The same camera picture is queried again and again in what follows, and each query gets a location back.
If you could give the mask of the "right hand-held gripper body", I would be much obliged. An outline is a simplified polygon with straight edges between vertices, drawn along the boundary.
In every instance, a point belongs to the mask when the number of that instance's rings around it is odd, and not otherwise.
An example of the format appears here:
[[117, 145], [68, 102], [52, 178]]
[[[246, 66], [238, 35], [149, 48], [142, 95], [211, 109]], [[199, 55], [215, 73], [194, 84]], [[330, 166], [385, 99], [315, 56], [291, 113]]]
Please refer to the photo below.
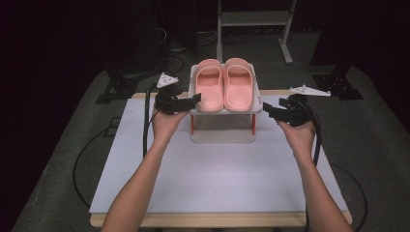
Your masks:
[[292, 127], [299, 127], [308, 121], [315, 122], [314, 111], [308, 105], [308, 96], [329, 97], [331, 95], [330, 91], [324, 92], [306, 85], [291, 87], [290, 92], [291, 95], [287, 99], [289, 99], [291, 106], [286, 108], [289, 114], [286, 123]]

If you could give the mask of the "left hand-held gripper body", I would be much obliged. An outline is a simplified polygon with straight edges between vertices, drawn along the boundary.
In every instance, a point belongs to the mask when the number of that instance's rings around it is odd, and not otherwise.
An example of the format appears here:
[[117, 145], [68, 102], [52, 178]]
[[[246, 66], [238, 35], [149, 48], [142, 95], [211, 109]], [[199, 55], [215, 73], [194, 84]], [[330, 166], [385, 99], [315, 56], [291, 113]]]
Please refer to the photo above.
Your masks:
[[158, 82], [159, 92], [155, 96], [155, 108], [167, 115], [184, 112], [182, 102], [178, 96], [183, 93], [179, 78], [162, 73]]

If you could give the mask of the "pink foam slipper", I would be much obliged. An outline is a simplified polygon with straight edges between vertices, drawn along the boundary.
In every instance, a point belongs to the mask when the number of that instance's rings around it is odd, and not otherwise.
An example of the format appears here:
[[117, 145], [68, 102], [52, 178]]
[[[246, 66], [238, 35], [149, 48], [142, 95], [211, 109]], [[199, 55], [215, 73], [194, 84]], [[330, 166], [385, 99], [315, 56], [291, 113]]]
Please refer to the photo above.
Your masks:
[[198, 110], [215, 112], [223, 108], [222, 66], [218, 60], [201, 61], [194, 73], [195, 93], [201, 95]]
[[223, 67], [224, 106], [245, 112], [252, 106], [253, 75], [249, 63], [241, 58], [227, 60]]

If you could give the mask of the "white shoe rack orange legs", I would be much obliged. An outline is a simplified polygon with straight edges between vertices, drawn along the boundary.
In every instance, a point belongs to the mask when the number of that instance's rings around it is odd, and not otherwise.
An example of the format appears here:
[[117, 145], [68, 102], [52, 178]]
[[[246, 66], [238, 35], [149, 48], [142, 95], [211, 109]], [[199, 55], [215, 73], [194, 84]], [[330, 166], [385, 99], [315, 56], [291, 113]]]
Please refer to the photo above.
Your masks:
[[250, 111], [235, 112], [225, 107], [217, 112], [190, 111], [190, 138], [196, 143], [252, 143], [256, 133], [256, 115], [262, 111], [262, 100], [253, 65], [252, 107]]

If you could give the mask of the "person's right hand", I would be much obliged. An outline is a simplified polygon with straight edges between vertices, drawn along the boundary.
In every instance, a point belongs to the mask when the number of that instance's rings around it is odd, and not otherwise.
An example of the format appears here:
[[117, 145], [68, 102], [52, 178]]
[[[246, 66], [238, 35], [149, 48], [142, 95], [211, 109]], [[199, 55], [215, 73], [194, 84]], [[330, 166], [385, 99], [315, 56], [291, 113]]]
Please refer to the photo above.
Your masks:
[[310, 160], [315, 128], [312, 122], [304, 123], [299, 127], [277, 121], [278, 126], [285, 134], [286, 140], [293, 151], [296, 160]]

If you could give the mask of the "person's left hand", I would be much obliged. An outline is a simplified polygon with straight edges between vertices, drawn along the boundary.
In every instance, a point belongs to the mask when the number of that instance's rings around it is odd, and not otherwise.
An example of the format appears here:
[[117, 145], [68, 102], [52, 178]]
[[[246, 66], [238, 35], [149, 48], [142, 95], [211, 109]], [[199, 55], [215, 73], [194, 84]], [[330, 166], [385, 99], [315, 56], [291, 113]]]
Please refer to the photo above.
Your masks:
[[153, 111], [153, 134], [154, 144], [167, 145], [178, 129], [180, 122], [188, 115], [187, 112], [180, 112], [173, 115], [167, 115], [155, 109]]

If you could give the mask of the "black stand base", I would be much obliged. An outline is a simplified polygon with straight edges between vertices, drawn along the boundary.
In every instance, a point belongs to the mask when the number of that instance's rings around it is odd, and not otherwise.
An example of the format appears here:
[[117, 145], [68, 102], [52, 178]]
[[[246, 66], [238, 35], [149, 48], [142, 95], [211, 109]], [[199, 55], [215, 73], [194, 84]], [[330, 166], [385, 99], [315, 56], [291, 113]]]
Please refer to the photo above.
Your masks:
[[134, 78], [123, 76], [118, 70], [107, 71], [109, 82], [102, 94], [96, 100], [96, 104], [107, 104], [112, 101], [129, 99], [136, 91], [138, 81]]
[[338, 97], [342, 101], [362, 100], [363, 96], [359, 90], [354, 88], [346, 77], [349, 70], [349, 64], [338, 64], [332, 72], [314, 74], [312, 77], [316, 86], [321, 91], [330, 91], [332, 97]]

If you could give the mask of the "white metal stand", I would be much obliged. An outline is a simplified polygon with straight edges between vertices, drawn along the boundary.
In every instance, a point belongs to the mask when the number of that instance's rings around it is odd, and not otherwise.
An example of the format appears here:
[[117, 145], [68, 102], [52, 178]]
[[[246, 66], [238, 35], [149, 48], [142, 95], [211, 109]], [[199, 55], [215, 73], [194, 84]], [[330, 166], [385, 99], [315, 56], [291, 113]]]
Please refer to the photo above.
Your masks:
[[293, 64], [293, 59], [287, 47], [287, 40], [295, 13], [297, 0], [291, 0], [287, 11], [265, 11], [265, 12], [224, 12], [222, 0], [218, 1], [217, 11], [217, 59], [223, 60], [222, 54], [222, 29], [224, 27], [251, 27], [251, 26], [283, 26], [284, 32], [278, 38], [278, 45], [287, 65]]

